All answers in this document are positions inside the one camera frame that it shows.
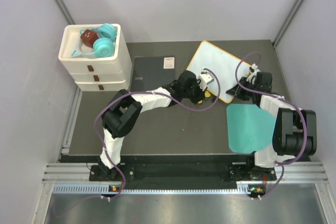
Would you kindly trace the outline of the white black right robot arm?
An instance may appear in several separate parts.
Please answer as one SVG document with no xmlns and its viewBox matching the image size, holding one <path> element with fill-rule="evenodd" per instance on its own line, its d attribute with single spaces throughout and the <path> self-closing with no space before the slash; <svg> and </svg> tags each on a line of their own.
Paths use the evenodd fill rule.
<svg viewBox="0 0 336 224">
<path fill-rule="evenodd" d="M 264 174 L 264 168 L 288 165 L 317 151 L 317 116 L 313 110 L 300 109 L 283 96 L 273 93 L 272 74 L 255 71 L 236 78 L 237 84 L 226 93 L 253 104 L 272 115 L 275 128 L 272 143 L 254 152 L 254 162 L 245 166 L 252 180 Z"/>
</svg>

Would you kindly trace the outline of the yellow heart eraser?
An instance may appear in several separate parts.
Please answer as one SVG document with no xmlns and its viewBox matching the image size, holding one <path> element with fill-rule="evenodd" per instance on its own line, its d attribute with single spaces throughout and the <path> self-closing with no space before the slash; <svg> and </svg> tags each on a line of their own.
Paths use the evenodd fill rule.
<svg viewBox="0 0 336 224">
<path fill-rule="evenodd" d="M 198 104 L 204 103 L 206 100 L 210 99 L 212 94 L 209 91 L 205 91 L 204 98 L 198 101 Z"/>
</svg>

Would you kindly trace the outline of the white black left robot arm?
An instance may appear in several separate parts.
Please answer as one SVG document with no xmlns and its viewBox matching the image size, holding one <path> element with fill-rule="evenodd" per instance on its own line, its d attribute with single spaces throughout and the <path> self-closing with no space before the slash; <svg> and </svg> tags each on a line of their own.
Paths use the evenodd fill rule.
<svg viewBox="0 0 336 224">
<path fill-rule="evenodd" d="M 113 105 L 101 115 L 104 139 L 99 166 L 102 176 L 107 180 L 117 178 L 124 137 L 131 132 L 141 113 L 168 108 L 183 99 L 189 99 L 194 104 L 203 102 L 207 86 L 212 81 L 206 71 L 196 76 L 185 70 L 178 79 L 152 91 L 127 92 L 123 89 L 117 92 L 111 101 Z"/>
</svg>

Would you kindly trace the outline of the yellow framed whiteboard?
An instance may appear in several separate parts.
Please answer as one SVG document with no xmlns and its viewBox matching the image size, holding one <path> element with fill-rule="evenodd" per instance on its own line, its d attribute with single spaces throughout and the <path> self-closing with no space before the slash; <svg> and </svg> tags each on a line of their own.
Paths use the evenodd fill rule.
<svg viewBox="0 0 336 224">
<path fill-rule="evenodd" d="M 203 68 L 210 69 L 219 79 L 221 88 L 219 99 L 225 103 L 231 103 L 234 97 L 227 94 L 226 91 L 237 84 L 236 76 L 240 79 L 249 74 L 250 64 L 239 62 L 239 58 L 208 41 L 203 41 L 200 43 L 186 69 L 197 76 Z"/>
</svg>

